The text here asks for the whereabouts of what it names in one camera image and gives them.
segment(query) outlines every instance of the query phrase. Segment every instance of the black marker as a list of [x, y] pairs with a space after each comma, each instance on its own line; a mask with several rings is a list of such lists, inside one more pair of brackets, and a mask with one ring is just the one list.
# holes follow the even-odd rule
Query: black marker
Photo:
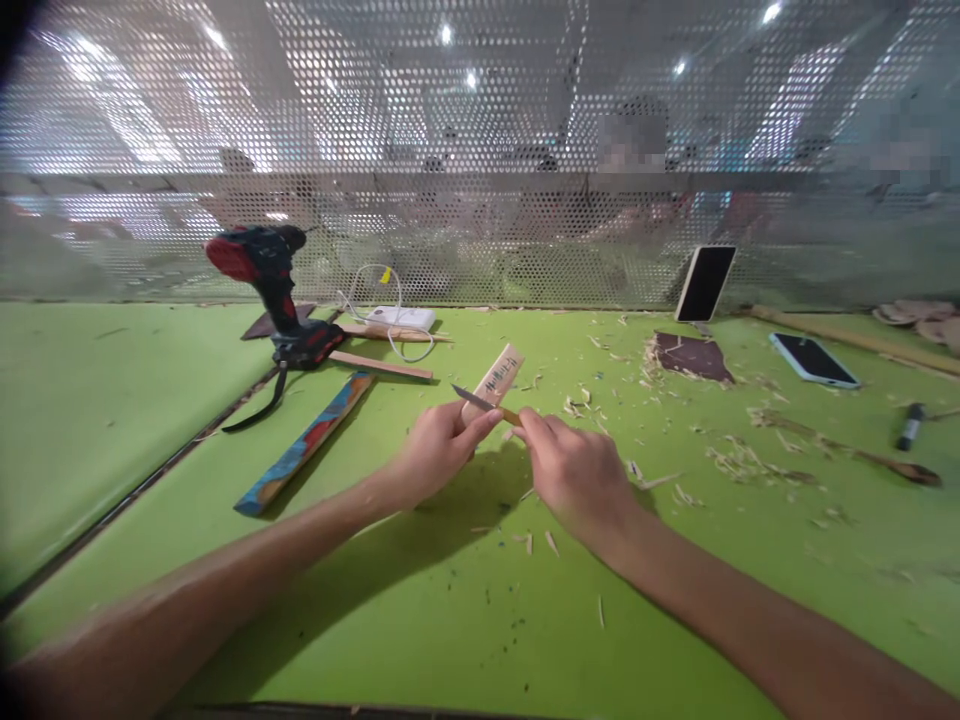
[[907, 409], [907, 424], [903, 426], [903, 432], [897, 440], [897, 450], [906, 452], [913, 445], [917, 438], [917, 431], [920, 430], [920, 422], [923, 420], [923, 403], [912, 403]]

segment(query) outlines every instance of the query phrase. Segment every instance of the charging cable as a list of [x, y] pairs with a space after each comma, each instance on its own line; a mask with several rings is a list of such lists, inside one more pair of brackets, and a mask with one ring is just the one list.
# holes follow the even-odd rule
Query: charging cable
[[[360, 273], [362, 273], [364, 270], [368, 268], [379, 268], [384, 271], [384, 274], [389, 273], [387, 277], [387, 282], [389, 282], [389, 278], [392, 277], [397, 283], [397, 304], [396, 304], [397, 312], [396, 312], [395, 318], [390, 322], [387, 322], [385, 320], [378, 320], [377, 318], [372, 318], [372, 317], [362, 318], [357, 313], [356, 308], [353, 307], [353, 295], [357, 290], [357, 283], [360, 281]], [[413, 327], [404, 327], [403, 325], [397, 324], [403, 312], [405, 312], [403, 309], [403, 285], [400, 284], [400, 276], [397, 274], [397, 271], [394, 270], [389, 265], [380, 265], [379, 263], [371, 263], [369, 265], [364, 265], [359, 270], [357, 270], [356, 274], [353, 276], [353, 282], [350, 284], [350, 292], [347, 295], [344, 295], [340, 290], [337, 290], [337, 295], [340, 296], [340, 300], [343, 303], [340, 306], [340, 309], [342, 311], [346, 311], [347, 313], [349, 313], [350, 317], [352, 317], [357, 322], [359, 323], [374, 322], [380, 325], [386, 325], [388, 328], [387, 340], [390, 341], [390, 347], [393, 348], [393, 351], [397, 355], [403, 358], [404, 362], [418, 362], [420, 360], [423, 360], [427, 355], [430, 354], [430, 351], [433, 350], [433, 346], [437, 344], [436, 340], [434, 340], [433, 338], [433, 335], [431, 335], [426, 330], [421, 330], [420, 328], [413, 328]], [[392, 335], [393, 329], [397, 327], [402, 328], [404, 330], [413, 330], [415, 332], [421, 332], [424, 335], [426, 335], [430, 339], [430, 344], [427, 346], [426, 351], [422, 355], [418, 355], [415, 358], [409, 358], [406, 355], [404, 355], [402, 352], [400, 352], [400, 349], [397, 347], [396, 343], [393, 341], [393, 335]]]

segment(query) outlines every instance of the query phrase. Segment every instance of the drill strap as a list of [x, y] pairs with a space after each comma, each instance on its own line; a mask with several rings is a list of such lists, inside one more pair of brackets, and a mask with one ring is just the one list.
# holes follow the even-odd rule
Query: drill strap
[[287, 385], [287, 361], [283, 360], [280, 362], [280, 371], [277, 373], [277, 384], [273, 386], [273, 397], [270, 399], [270, 402], [267, 403], [265, 407], [260, 410], [257, 410], [250, 417], [241, 420], [238, 423], [230, 425], [229, 427], [221, 428], [224, 432], [239, 432], [244, 430], [252, 425], [256, 425], [258, 422], [263, 420], [267, 415], [273, 412], [273, 409], [280, 402], [280, 398], [283, 397], [283, 389]]

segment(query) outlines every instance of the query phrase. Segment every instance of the green work surface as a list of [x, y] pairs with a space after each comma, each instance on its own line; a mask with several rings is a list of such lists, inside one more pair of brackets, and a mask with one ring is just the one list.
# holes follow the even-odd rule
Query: green work surface
[[[925, 424], [909, 455], [941, 474], [945, 487], [936, 490], [861, 460], [828, 460], [785, 434], [805, 450], [791, 454], [774, 430], [752, 427], [746, 412], [767, 403], [836, 440], [894, 455], [905, 415], [897, 406], [955, 406], [960, 385], [828, 343], [868, 383], [856, 393], [832, 392], [801, 381], [772, 350], [773, 326], [737, 319], [712, 328], [731, 370], [746, 382], [725, 390], [663, 373], [662, 387], [651, 390], [639, 382], [645, 341], [655, 329], [691, 334], [666, 317], [631, 314], [623, 325], [612, 313], [439, 316], [440, 329], [458, 342], [438, 346], [421, 363], [438, 382], [379, 380], [279, 498], [274, 516], [289, 516], [385, 462], [423, 408], [454, 399], [449, 381], [472, 389], [510, 341], [526, 363], [507, 407], [559, 414], [582, 383], [593, 411], [571, 422], [605, 426], [624, 462], [634, 460], [648, 480], [683, 472], [683, 490], [704, 504], [679, 503], [671, 484], [660, 486], [645, 497], [665, 522], [960, 693], [956, 421]], [[874, 328], [863, 318], [825, 321]], [[895, 336], [912, 342], [906, 333]], [[354, 341], [350, 350], [391, 359], [382, 342]], [[520, 391], [538, 374], [535, 389]], [[240, 516], [232, 506], [348, 376], [347, 369], [325, 367], [294, 378], [269, 420], [203, 442], [9, 619], [15, 652], [272, 522]], [[782, 399], [764, 387], [770, 380]], [[709, 447], [729, 453], [729, 434], [767, 463], [812, 473], [825, 490], [768, 477], [734, 482], [706, 457]], [[522, 446], [505, 444], [498, 430], [440, 496], [368, 530], [284, 590], [177, 703], [273, 700], [567, 718], [777, 716], [715, 650], [579, 547], [535, 495], [519, 502], [529, 487]], [[487, 526], [493, 529], [471, 532]], [[559, 557], [544, 540], [547, 530]], [[532, 556], [513, 537], [527, 532]]]
[[259, 306], [0, 304], [0, 597], [271, 366]]

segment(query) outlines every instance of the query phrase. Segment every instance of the metal mesh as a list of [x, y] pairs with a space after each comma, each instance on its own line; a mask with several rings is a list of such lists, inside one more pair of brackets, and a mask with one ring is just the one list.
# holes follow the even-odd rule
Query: metal mesh
[[[956, 294], [954, 0], [60, 0], [2, 104], [5, 296], [249, 298], [201, 243], [315, 228], [297, 295]], [[362, 274], [359, 300], [389, 297]]]

